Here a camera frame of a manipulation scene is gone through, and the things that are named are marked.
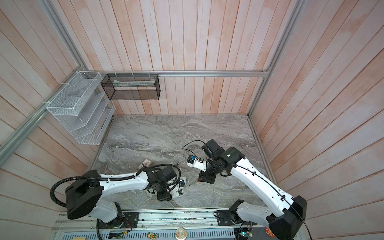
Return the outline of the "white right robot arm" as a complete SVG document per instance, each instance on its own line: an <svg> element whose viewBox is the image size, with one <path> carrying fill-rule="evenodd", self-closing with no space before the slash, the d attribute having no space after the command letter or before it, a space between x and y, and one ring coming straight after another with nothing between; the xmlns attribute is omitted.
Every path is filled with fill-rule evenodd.
<svg viewBox="0 0 384 240"><path fill-rule="evenodd" d="M226 172L228 177L242 181L266 204L261 207L237 200L228 210L216 212L218 225L252 223L269 228L279 240L294 239L305 224L308 204L303 197L293 197L281 190L234 147L225 150L215 140L210 140L202 150L206 160L195 155L187 160L189 167L200 170L198 182L214 184L216 176Z"/></svg>

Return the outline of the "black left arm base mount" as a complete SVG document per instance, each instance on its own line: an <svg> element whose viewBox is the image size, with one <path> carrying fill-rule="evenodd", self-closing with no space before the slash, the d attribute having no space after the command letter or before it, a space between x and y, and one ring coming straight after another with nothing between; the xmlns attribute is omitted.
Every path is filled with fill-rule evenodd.
<svg viewBox="0 0 384 240"><path fill-rule="evenodd" d="M137 228L139 221L139 212L127 212L123 213L124 215L124 227L128 230L133 230Z"/></svg>

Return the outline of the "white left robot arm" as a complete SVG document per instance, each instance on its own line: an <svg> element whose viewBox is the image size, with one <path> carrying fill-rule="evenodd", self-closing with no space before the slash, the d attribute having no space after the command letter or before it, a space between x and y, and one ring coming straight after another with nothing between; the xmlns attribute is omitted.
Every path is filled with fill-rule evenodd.
<svg viewBox="0 0 384 240"><path fill-rule="evenodd" d="M110 223L121 217L121 207L107 201L108 196L147 190L156 194L159 202L169 201L180 178L180 168L172 164L143 167L136 173L122 175L100 175L96 170L88 171L83 176L72 177L72 184L66 188L67 218L76 220L89 216Z"/></svg>

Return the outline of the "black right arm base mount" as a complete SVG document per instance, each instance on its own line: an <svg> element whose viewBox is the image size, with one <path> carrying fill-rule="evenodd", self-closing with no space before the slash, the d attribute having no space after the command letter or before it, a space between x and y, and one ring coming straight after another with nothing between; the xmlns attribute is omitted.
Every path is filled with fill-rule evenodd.
<svg viewBox="0 0 384 240"><path fill-rule="evenodd" d="M252 224L253 222L245 222L240 217L230 210L219 210L214 212L219 226L237 226L241 224Z"/></svg>

